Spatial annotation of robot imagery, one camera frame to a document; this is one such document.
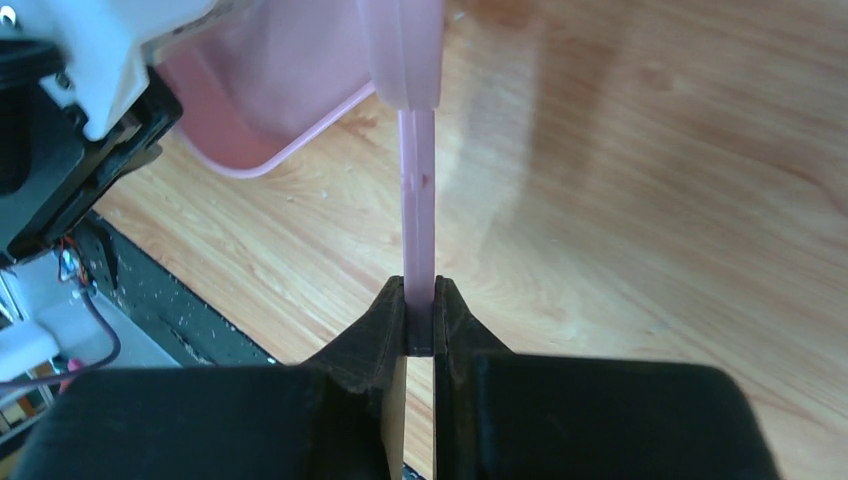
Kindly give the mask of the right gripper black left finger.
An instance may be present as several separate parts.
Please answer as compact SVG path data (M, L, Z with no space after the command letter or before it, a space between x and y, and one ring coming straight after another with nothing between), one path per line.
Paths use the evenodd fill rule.
M297 365L111 368L74 379L16 479L398 479L405 302L390 278Z

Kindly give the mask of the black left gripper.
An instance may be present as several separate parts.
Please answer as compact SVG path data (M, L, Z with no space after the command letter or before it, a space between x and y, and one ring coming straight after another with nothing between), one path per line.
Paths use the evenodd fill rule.
M215 1L1 5L1 261L54 247L182 116L156 66Z

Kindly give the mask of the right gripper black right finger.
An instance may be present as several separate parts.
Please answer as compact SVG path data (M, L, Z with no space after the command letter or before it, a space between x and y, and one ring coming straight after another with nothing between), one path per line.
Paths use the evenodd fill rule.
M439 479L776 479L747 398L689 363L519 354L439 278Z

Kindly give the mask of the pink dustpan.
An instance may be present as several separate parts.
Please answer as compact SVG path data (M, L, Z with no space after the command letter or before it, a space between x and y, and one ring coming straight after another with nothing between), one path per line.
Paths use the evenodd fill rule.
M157 71L183 107L179 137L233 178L268 173L374 91L353 1L255 1Z

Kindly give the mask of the pink hand brush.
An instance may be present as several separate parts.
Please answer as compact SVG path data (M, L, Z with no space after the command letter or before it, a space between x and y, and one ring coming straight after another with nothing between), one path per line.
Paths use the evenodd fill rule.
M369 72L398 118L407 353L433 351L435 111L441 98L445 4L360 1Z

